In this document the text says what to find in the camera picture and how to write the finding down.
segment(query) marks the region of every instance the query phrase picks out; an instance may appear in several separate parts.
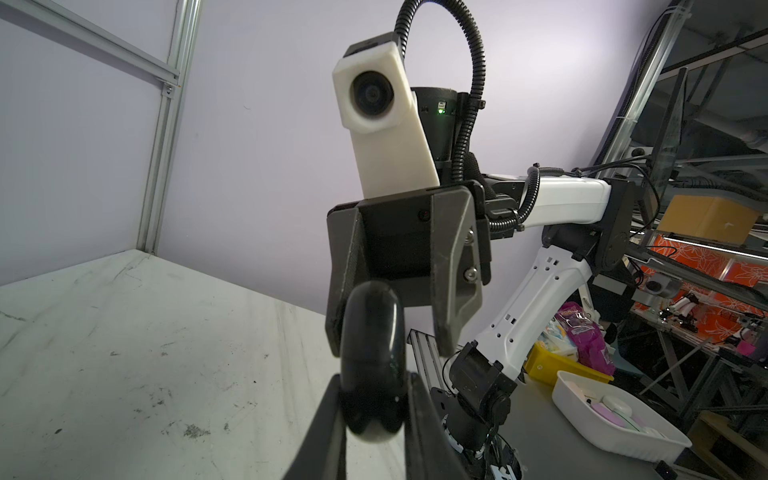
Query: purple plastic bag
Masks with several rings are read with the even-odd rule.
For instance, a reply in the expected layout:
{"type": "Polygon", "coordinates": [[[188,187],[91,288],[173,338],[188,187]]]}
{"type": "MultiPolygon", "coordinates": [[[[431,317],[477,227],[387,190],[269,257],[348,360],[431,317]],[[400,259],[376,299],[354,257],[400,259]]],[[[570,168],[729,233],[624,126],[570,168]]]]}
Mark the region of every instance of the purple plastic bag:
{"type": "Polygon", "coordinates": [[[578,362],[600,373],[613,376],[616,371],[600,333],[600,328],[584,315],[576,302],[566,302],[554,315],[563,326],[568,338],[578,349],[578,362]]]}

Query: camera lens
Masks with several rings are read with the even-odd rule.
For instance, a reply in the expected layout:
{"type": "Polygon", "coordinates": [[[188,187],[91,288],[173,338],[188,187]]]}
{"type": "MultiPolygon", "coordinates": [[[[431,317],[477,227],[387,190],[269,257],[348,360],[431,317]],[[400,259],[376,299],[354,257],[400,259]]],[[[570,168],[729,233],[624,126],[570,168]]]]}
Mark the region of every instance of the camera lens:
{"type": "Polygon", "coordinates": [[[394,98],[392,84],[377,71],[364,71],[352,82],[355,105],[366,115],[381,115],[394,98]]]}

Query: screw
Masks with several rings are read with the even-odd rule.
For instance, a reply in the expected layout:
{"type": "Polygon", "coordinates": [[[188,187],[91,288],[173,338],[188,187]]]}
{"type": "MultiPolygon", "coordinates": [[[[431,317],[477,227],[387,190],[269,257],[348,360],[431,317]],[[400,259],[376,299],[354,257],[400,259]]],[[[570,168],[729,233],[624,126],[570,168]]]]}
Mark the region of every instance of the screw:
{"type": "Polygon", "coordinates": [[[464,270],[464,280],[467,280],[470,283],[474,283],[477,279],[478,269],[471,266],[467,270],[464,270]]]}

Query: table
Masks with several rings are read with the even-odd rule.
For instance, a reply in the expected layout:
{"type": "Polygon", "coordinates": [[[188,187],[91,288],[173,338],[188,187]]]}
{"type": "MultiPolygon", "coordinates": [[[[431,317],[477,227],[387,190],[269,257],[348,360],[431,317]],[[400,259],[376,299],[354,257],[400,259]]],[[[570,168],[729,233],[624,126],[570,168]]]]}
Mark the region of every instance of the table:
{"type": "MultiPolygon", "coordinates": [[[[0,287],[0,478],[281,478],[339,360],[324,317],[129,250],[0,287]]],[[[404,478],[402,430],[347,440],[404,478]]]]}
{"type": "Polygon", "coordinates": [[[517,449],[524,480],[660,480],[654,465],[587,442],[552,402],[552,387],[527,378],[512,393],[499,433],[517,449]]]}

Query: white plastic tray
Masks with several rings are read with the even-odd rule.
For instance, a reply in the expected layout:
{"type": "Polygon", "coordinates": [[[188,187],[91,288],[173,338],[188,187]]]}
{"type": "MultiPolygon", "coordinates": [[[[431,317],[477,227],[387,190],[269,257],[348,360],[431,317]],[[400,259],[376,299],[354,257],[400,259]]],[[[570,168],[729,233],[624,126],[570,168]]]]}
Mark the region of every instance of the white plastic tray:
{"type": "Polygon", "coordinates": [[[563,412],[565,418],[581,433],[581,436],[606,452],[618,453],[649,462],[664,460],[671,464],[686,447],[691,445],[685,434],[651,407],[630,393],[607,383],[596,382],[573,373],[560,371],[558,372],[558,382],[554,385],[552,392],[552,400],[563,412]],[[565,381],[573,382],[585,392],[594,393],[598,401],[605,395],[613,395],[624,400],[632,408],[633,415],[642,419],[646,426],[664,434],[666,438],[660,439],[614,425],[598,415],[565,381]]]}

